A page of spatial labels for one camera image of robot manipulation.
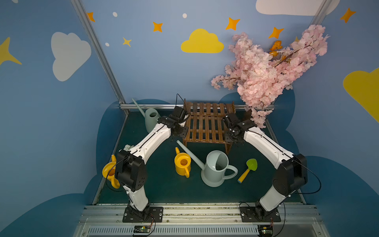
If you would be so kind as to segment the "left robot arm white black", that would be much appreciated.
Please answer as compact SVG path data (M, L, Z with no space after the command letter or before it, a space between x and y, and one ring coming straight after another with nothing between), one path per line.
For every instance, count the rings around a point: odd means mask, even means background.
M134 210L144 212L149 207L144 184L148 176L146 163L150 156L169 137L184 138L188 131L185 126L188 119L188 114L183 118L163 116L141 142L129 150L122 149L118 152L114 176L125 189Z

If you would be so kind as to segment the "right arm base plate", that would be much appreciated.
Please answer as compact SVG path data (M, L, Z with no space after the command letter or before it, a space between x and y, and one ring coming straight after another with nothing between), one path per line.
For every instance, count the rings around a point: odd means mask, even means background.
M272 211L265 211L260 206L242 206L239 209L242 222L281 222L277 208Z

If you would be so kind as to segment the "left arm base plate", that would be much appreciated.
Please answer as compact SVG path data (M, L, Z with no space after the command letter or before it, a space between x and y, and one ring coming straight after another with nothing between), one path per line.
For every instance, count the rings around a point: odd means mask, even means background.
M148 206L143 211L138 211L131 206L125 209L123 223L147 223L154 220L155 223L161 223L164 208L161 206Z

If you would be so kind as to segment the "large light blue watering can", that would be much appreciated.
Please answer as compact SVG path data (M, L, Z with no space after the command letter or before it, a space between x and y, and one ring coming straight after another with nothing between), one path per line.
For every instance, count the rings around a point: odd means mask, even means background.
M209 187L219 187L225 180L237 176L238 169L229 164L228 156L222 151L212 151L206 157L206 163L203 163L194 153L192 153L179 140L178 145L190 156L190 158L201 168L201 179Z

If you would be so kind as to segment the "small yellow watering can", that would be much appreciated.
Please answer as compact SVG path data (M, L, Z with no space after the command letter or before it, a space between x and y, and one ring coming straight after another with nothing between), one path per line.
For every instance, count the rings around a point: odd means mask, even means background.
M179 148L175 148L176 156L174 158L176 173L180 176L190 177L191 158L187 153L180 152Z

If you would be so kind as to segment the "green watering can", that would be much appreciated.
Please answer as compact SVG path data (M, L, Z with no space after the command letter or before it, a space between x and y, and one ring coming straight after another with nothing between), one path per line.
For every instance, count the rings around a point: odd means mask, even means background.
M145 127L148 133L150 133L155 126L158 123L158 120L160 118L160 114L156 109L147 109L146 111L143 111L143 109L140 107L140 105L132 98L133 103L137 106L137 109L140 111L140 113L145 118Z

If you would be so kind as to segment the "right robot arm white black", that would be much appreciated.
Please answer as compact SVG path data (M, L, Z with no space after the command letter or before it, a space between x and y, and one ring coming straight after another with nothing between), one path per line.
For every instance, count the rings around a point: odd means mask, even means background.
M307 159L284 149L269 138L251 120L240 121L235 114L223 117L227 131L226 140L245 141L261 152L276 169L272 186L256 203L255 212L268 215L275 210L290 194L308 182Z

